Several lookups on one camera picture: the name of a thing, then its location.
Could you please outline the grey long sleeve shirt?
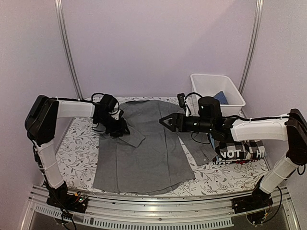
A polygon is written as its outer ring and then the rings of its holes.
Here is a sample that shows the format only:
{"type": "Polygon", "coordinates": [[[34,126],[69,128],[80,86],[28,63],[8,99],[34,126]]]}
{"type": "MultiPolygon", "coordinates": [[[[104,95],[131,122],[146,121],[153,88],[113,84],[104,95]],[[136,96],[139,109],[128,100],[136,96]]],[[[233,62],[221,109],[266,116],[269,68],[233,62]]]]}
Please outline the grey long sleeve shirt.
{"type": "Polygon", "coordinates": [[[99,138],[98,162],[93,188],[111,193],[158,195],[193,180],[184,149],[198,166],[216,157],[207,135],[192,138],[189,133],[171,132],[159,119],[179,113],[178,105],[158,100],[126,102],[120,106],[129,135],[99,138]]]}

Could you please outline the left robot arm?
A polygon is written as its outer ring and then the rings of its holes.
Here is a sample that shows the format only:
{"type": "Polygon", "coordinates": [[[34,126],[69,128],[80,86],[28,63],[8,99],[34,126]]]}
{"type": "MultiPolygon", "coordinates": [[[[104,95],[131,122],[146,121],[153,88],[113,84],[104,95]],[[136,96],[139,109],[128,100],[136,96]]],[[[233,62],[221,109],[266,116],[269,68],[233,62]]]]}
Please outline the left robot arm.
{"type": "Polygon", "coordinates": [[[118,100],[104,94],[98,102],[40,95],[34,102],[24,123],[27,137],[33,144],[35,161],[43,174],[52,199],[61,208],[71,204],[66,182],[63,180],[54,149],[57,120],[61,118],[90,118],[95,125],[103,125],[105,133],[117,138],[130,134],[118,100]]]}

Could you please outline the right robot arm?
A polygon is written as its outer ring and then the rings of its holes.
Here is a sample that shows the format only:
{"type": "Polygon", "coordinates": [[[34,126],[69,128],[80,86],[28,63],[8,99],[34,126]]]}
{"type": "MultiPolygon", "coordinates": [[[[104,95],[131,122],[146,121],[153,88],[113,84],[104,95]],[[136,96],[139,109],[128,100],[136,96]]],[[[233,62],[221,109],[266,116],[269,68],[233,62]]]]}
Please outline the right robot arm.
{"type": "Polygon", "coordinates": [[[213,97],[198,100],[198,116],[172,113],[159,123],[172,132],[209,133],[214,140],[232,143],[246,140],[282,140],[288,142],[288,151],[262,179],[255,193],[248,199],[252,209],[258,209],[281,182],[299,166],[307,163],[307,122],[298,109],[275,117],[242,118],[223,116],[220,103],[213,97]]]}

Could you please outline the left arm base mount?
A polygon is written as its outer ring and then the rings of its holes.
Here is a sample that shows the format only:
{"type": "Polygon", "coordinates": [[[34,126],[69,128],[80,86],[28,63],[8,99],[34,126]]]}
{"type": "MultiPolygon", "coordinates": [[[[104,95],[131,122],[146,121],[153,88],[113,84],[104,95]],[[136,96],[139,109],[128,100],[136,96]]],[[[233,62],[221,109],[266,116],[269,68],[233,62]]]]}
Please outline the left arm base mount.
{"type": "Polygon", "coordinates": [[[85,213],[88,205],[88,196],[80,192],[69,194],[66,190],[52,189],[49,191],[47,204],[68,211],[85,213]]]}

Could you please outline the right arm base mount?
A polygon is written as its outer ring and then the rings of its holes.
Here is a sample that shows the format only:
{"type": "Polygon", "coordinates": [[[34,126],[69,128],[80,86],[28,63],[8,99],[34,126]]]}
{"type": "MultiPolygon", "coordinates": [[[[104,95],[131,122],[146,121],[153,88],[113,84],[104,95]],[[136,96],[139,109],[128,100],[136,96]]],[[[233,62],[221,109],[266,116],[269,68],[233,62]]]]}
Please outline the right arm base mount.
{"type": "Polygon", "coordinates": [[[231,202],[232,209],[236,214],[265,208],[273,204],[271,194],[260,189],[255,189],[250,195],[234,198],[231,202]]]}

